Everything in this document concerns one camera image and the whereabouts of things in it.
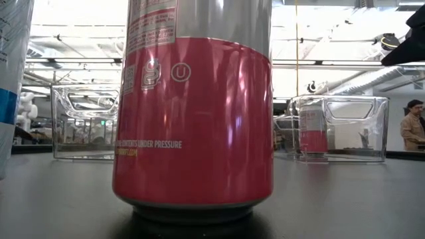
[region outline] man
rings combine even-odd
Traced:
[[[401,121],[401,136],[406,151],[418,151],[419,144],[425,144],[425,132],[420,122],[424,102],[412,100],[407,104],[410,113]]]

